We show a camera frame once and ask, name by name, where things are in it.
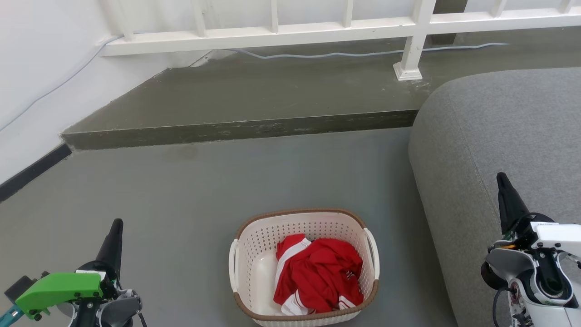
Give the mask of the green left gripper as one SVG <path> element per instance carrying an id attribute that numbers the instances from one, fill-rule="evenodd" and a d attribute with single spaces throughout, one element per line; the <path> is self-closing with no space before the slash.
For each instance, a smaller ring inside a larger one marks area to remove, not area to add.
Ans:
<path id="1" fill-rule="evenodd" d="M 15 304 L 30 319 L 62 303 L 79 304 L 81 300 L 110 300 L 118 294 L 122 265 L 124 222 L 116 218 L 95 261 L 74 272 L 50 273 L 19 295 Z"/>

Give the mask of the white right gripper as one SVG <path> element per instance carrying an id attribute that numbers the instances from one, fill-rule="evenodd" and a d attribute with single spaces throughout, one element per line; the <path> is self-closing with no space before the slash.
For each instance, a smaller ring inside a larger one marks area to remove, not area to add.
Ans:
<path id="1" fill-rule="evenodd" d="M 496 175 L 502 241 L 500 247 L 517 251 L 539 248 L 581 250 L 581 226 L 559 224 L 541 213 L 531 213 L 504 172 Z"/>

